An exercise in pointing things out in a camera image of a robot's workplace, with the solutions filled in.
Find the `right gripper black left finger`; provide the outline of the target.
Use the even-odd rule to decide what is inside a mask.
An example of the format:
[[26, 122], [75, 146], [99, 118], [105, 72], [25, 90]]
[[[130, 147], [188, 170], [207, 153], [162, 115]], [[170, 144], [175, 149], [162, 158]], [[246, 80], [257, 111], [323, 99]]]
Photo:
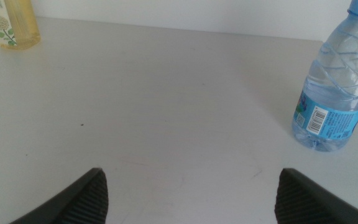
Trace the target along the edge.
[[92, 168], [78, 180], [14, 223], [106, 223], [109, 208], [104, 171]]

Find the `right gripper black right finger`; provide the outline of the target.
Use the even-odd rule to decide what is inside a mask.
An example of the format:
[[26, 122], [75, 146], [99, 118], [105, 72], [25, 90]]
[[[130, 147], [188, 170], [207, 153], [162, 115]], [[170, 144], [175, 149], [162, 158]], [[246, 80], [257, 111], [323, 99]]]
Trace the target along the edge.
[[358, 223], [358, 208], [293, 168], [280, 173], [274, 212], [279, 224]]

